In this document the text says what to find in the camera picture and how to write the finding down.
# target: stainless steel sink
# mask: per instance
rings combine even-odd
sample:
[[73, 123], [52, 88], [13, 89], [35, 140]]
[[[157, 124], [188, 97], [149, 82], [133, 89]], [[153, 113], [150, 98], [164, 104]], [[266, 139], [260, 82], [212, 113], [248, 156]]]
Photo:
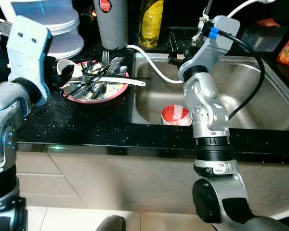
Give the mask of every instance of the stainless steel sink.
[[[167, 63], [167, 54], [150, 54], [163, 74], [178, 79], [176, 66]], [[266, 78], [257, 95], [230, 121], [231, 128], [289, 130], [289, 89], [265, 64]], [[220, 92], [221, 102], [230, 113], [254, 89], [259, 79], [257, 62], [251, 57], [226, 56], [211, 74]], [[133, 95], [132, 123], [161, 124], [160, 112], [169, 104], [186, 107], [182, 84], [170, 84], [159, 77], [139, 53], [133, 60], [132, 75], [145, 80], [146, 87], [136, 87]]]

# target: yellow liquid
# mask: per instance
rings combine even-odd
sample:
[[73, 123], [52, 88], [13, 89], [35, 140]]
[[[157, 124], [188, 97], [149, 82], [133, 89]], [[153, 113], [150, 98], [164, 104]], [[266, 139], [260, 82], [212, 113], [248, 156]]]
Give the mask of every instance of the yellow liquid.
[[158, 0], [155, 2], [145, 12], [143, 19], [140, 21], [138, 41], [143, 47], [153, 48], [158, 44], [160, 23], [162, 21], [163, 13], [163, 3], [164, 0]]

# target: paper cup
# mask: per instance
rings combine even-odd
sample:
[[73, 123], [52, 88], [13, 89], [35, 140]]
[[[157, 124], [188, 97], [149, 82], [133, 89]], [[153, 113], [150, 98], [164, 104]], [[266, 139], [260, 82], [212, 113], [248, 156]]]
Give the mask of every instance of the paper cup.
[[192, 124], [189, 111], [180, 105], [164, 107], [161, 118], [164, 125], [190, 126]]

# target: dish soap bottle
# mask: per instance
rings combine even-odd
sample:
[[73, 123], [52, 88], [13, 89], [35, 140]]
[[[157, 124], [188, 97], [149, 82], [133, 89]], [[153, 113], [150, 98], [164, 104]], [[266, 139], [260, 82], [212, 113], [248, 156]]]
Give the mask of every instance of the dish soap bottle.
[[164, 0], [143, 0], [140, 10], [139, 44], [153, 48], [158, 44]]

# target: gray cup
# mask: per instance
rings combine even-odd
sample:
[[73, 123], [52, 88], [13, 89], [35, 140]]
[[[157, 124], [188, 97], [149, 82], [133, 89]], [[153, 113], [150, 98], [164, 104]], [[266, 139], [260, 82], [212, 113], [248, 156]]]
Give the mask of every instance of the gray cup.
[[94, 0], [102, 45], [108, 50], [128, 45], [127, 0]]

